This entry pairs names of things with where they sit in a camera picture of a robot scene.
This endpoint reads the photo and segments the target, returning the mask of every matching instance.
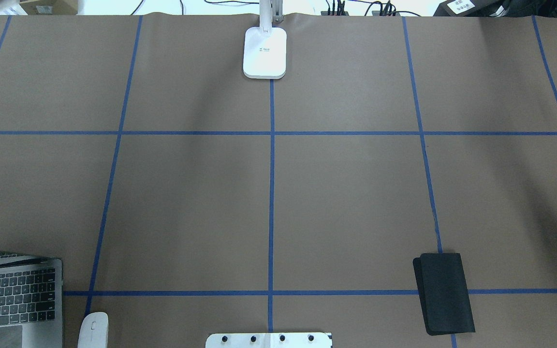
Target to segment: table surface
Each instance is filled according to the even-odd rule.
[[[0,249],[62,257],[66,347],[557,347],[557,19],[288,15],[278,81],[256,22],[0,16]],[[425,333],[442,251],[474,334]]]

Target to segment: cardboard box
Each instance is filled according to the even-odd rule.
[[[27,14],[77,14],[78,0],[27,0],[20,2]]]

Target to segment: grid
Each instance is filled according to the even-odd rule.
[[[407,64],[411,78],[411,90],[413,93],[413,104],[415,108],[416,121],[418,124],[418,131],[280,131],[275,127],[275,82],[269,81],[269,100],[270,100],[270,131],[201,131],[201,130],[124,130],[124,122],[126,119],[126,110],[128,107],[128,97],[131,90],[132,78],[135,69],[135,59],[137,55],[137,48],[142,30],[143,16],[139,17],[137,29],[135,34],[134,45],[132,49],[132,57],[128,79],[126,83],[126,92],[124,101],[121,108],[121,117],[119,119],[119,127],[117,130],[0,130],[0,135],[113,135],[117,136],[115,141],[115,150],[113,152],[113,160],[111,163],[110,175],[106,189],[106,197],[104,198],[104,208],[102,213],[102,220],[100,223],[99,234],[97,237],[97,246],[93,258],[93,267],[91,270],[90,285],[87,291],[64,291],[65,296],[86,297],[86,314],[91,311],[91,304],[94,297],[117,297],[117,296],[137,296],[137,297],[164,297],[164,296],[177,296],[177,297],[214,297],[214,296],[258,296],[267,297],[267,328],[269,332],[274,331],[274,297],[275,296],[383,296],[383,295],[418,295],[416,290],[275,290],[274,289],[274,196],[275,196],[275,158],[276,158],[276,137],[288,136],[418,136],[420,139],[420,146],[422,150],[422,161],[424,162],[426,185],[429,196],[429,203],[431,205],[431,214],[433,214],[433,221],[435,225],[435,237],[437,242],[438,253],[443,252],[442,236],[443,231],[440,231],[438,223],[438,213],[436,209],[435,200],[435,187],[431,180],[431,171],[429,169],[429,159],[427,156],[427,137],[435,136],[557,136],[557,131],[433,131],[424,130],[420,103],[418,100],[418,84],[415,75],[412,54],[410,50],[409,31],[405,18],[402,18],[402,26],[405,38],[405,49],[407,51]],[[11,16],[8,16],[3,32],[0,36],[0,49],[6,38],[6,33],[11,23]],[[541,41],[539,26],[535,17],[532,18],[535,38],[539,44],[540,55],[542,57],[544,70],[551,84],[551,90],[557,103],[557,88],[553,80],[548,61],[544,52],[543,44]],[[119,155],[119,148],[121,140],[124,136],[131,135],[187,135],[187,136],[262,136],[268,137],[270,141],[270,163],[269,163],[269,202],[268,202],[268,265],[267,275],[268,283],[267,290],[193,290],[193,291],[128,291],[128,290],[115,290],[115,291],[101,291],[95,290],[97,271],[99,269],[100,255],[102,250],[102,243],[104,238],[104,231],[108,220],[108,210],[111,200],[111,192],[113,183],[115,181],[115,174],[117,168],[117,160]],[[470,289],[471,295],[480,294],[551,294],[557,293],[557,288],[542,288],[542,289]],[[451,346],[457,347],[457,339],[455,335],[451,335]]]

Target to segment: cable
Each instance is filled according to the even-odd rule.
[[[411,13],[413,15],[417,15],[418,17],[422,17],[420,14],[413,13],[412,11],[392,11],[391,13],[387,13],[386,15],[394,15],[396,13]]]
[[[243,4],[243,5],[255,5],[255,4],[259,4],[258,2],[249,2],[249,1],[239,1],[239,0],[225,0],[225,1],[209,1],[209,0],[203,0],[205,3],[207,4],[212,4],[212,5],[216,5],[216,4],[226,4],[228,2],[236,2],[238,4]]]
[[[145,1],[146,1],[146,0],[141,0],[141,2],[139,3],[139,5],[137,5],[137,8],[134,9],[134,11],[133,11],[130,15],[133,15],[133,14],[139,9],[139,7],[141,7],[141,5],[142,5]]]
[[[382,4],[381,1],[369,2],[369,7],[367,7],[367,9],[365,11],[365,16],[369,13],[369,10],[371,9],[371,6],[373,6],[374,4],[380,5],[380,13],[382,12],[382,7],[384,6],[384,4]]]

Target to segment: desk lamp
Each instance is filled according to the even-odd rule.
[[[246,31],[244,75],[251,79],[280,79],[287,66],[287,33],[272,27],[283,21],[283,0],[259,0],[259,26]]]

